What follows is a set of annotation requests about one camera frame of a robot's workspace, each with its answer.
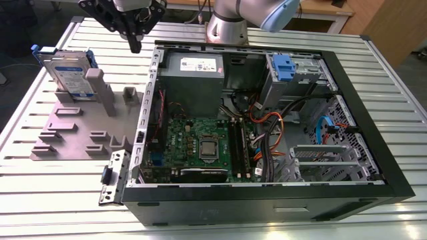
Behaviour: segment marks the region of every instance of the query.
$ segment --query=floor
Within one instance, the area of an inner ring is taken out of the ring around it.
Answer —
[[[54,12],[50,2],[34,1],[33,11],[37,16],[37,25],[28,29],[30,42],[38,46],[54,46],[61,34],[69,24],[73,16],[86,16],[74,3],[61,3],[61,10]],[[190,11],[168,11],[164,17],[165,22],[182,22],[192,17]],[[0,85],[0,131],[7,123],[19,100],[34,80],[40,67],[36,59],[29,54],[25,57],[10,58],[0,53],[0,73],[7,79],[3,85]],[[413,93],[421,106],[427,107],[427,61],[420,61],[416,55],[409,55],[396,72]]]

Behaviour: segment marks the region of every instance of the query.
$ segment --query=cpu socket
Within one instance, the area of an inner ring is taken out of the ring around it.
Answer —
[[[214,138],[201,138],[198,140],[198,158],[210,164],[218,159],[218,140]]]

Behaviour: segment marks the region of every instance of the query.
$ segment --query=label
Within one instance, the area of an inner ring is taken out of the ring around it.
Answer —
[[[262,105],[261,105],[257,101],[253,103],[253,106],[254,106],[257,109],[261,109],[261,107],[262,107]]]
[[[216,60],[212,58],[190,58],[180,59],[181,71],[216,72]]]
[[[261,176],[261,175],[262,175],[262,169],[260,169],[260,168],[256,167],[253,174],[257,175],[257,176]]]
[[[93,90],[89,82],[84,79],[81,67],[56,66],[54,70],[60,77],[60,82],[65,86],[69,94],[77,98],[88,98],[93,96]]]

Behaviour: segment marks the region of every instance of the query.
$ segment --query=green motherboard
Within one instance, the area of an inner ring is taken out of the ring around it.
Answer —
[[[229,146],[229,125],[230,122],[221,119],[169,119],[161,163],[157,162],[152,166],[156,183],[169,182],[173,169],[189,168],[226,170],[229,183],[253,181],[250,174],[236,174],[233,168],[236,162],[232,159],[233,146]],[[249,124],[245,133],[252,130],[253,125]],[[244,164],[242,168],[249,169],[248,161],[240,164]]]
[[[222,168],[230,170],[226,120],[173,119],[166,128],[165,167]],[[217,140],[218,158],[212,163],[198,159],[198,140]]]

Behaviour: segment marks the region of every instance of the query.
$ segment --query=slotted metal surface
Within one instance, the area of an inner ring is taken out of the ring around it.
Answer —
[[[90,47],[112,90],[126,86],[140,91],[148,79],[153,41],[204,42],[204,36],[201,25],[158,23],[142,40],[141,52],[132,54],[118,34],[85,18],[81,24],[69,25],[57,47]],[[376,55],[374,47],[357,36],[294,31],[272,34],[249,29],[248,40],[256,46],[334,51],[416,196],[332,223],[144,227],[125,207],[97,206],[106,159],[29,159],[56,101],[56,84],[41,70],[0,135],[0,236],[156,240],[425,238],[425,113]]]

